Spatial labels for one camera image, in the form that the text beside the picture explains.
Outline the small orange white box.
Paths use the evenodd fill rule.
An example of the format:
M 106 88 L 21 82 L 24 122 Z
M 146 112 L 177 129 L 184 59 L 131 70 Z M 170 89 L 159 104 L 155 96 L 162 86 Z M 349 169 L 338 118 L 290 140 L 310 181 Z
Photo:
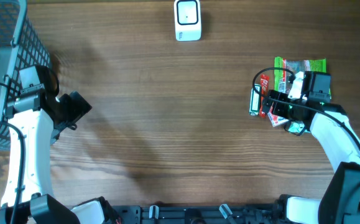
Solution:
M 273 111 L 273 107 L 270 108 L 267 115 L 268 115 L 268 117 L 270 119 L 270 122 L 271 122 L 273 127 L 277 127 L 277 126 L 283 125 L 283 124 L 288 122 L 288 119 L 285 119 L 285 118 L 283 118 L 281 116 L 274 115 L 272 113 L 272 111 Z

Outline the dark green gum pack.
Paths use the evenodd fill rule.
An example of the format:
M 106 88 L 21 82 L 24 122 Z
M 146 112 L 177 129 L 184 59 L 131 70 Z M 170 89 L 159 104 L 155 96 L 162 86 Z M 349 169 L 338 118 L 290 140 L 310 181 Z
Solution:
M 258 116 L 259 110 L 260 110 L 260 95 L 252 88 L 251 89 L 251 97 L 250 97 L 250 103 L 249 103 L 249 114 L 251 116 Z

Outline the green snack bag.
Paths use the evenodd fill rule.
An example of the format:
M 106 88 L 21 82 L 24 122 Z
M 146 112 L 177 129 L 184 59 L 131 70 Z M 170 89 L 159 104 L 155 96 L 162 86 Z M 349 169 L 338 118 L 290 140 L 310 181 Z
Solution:
M 303 80 L 303 75 L 301 75 L 301 80 L 298 80 L 298 73 L 304 73 L 305 71 L 326 72 L 326 59 L 287 60 L 283 57 L 276 57 L 274 59 L 274 67 L 286 68 L 296 75 L 296 80 L 291 84 L 289 80 L 292 78 L 292 75 L 289 72 L 274 70 L 274 90 L 286 93 L 290 99 L 295 100 L 300 98 Z

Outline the red candy bar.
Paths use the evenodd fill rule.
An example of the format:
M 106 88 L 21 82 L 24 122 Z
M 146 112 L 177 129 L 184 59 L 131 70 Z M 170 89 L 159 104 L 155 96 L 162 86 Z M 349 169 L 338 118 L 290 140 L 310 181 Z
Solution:
M 260 85 L 261 85 L 261 93 L 265 95 L 267 93 L 267 90 L 269 89 L 269 76 L 262 74 L 260 76 Z M 261 105 L 259 109 L 259 116 L 261 118 L 265 118 L 266 113 L 263 112 L 263 105 L 264 105 L 264 98 L 261 97 Z

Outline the teal tissue pack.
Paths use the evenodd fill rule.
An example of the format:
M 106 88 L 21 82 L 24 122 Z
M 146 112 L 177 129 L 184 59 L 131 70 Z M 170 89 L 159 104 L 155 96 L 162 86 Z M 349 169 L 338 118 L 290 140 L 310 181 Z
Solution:
M 284 125 L 284 130 L 290 134 L 301 136 L 305 133 L 309 133 L 303 122 L 301 121 L 287 121 Z

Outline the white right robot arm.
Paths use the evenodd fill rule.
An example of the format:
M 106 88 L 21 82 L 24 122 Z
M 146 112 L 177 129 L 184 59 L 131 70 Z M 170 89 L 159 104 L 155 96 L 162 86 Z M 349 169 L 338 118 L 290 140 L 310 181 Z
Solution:
M 291 223 L 360 223 L 360 139 L 344 109 L 331 104 L 325 92 L 290 98 L 271 90 L 263 99 L 265 110 L 306 126 L 335 172 L 321 199 L 285 196 L 281 218 Z

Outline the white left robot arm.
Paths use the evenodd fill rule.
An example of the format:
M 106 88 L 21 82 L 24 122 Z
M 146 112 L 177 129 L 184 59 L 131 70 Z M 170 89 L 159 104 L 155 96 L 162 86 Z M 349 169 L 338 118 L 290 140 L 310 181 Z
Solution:
M 91 105 L 76 91 L 33 99 L 23 95 L 7 109 L 11 135 L 9 175 L 1 200 L 0 223 L 120 223 L 121 217 L 104 197 L 73 208 L 53 196 L 50 147 L 65 128 L 76 122 Z

